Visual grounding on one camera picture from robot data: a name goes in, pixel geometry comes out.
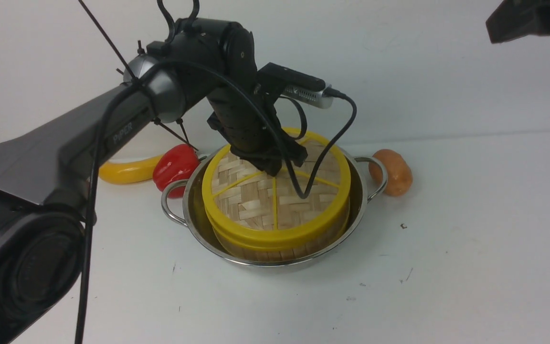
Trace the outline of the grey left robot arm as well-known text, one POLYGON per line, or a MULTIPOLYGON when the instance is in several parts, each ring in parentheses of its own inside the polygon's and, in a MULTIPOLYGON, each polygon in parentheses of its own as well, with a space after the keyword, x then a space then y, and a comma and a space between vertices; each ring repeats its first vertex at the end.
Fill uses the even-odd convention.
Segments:
POLYGON ((8 344, 85 276, 96 171, 152 121, 179 120, 208 99, 210 127, 260 170, 307 157, 272 110, 286 87, 325 82, 269 63, 237 22, 183 18, 140 48, 124 82, 0 143, 0 344, 8 344))

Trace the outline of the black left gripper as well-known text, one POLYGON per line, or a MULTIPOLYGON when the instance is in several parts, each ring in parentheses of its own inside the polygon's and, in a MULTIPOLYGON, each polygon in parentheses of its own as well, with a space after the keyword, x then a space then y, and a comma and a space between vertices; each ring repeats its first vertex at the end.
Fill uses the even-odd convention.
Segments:
POLYGON ((215 57, 196 61, 232 80, 230 86, 207 74, 215 87, 206 95, 213 109, 208 125, 226 139, 231 152, 271 176, 285 161, 302 166, 307 150, 284 131, 274 107, 285 88, 283 68, 273 63, 257 68, 253 33, 238 22, 184 18, 180 36, 206 46, 215 57))

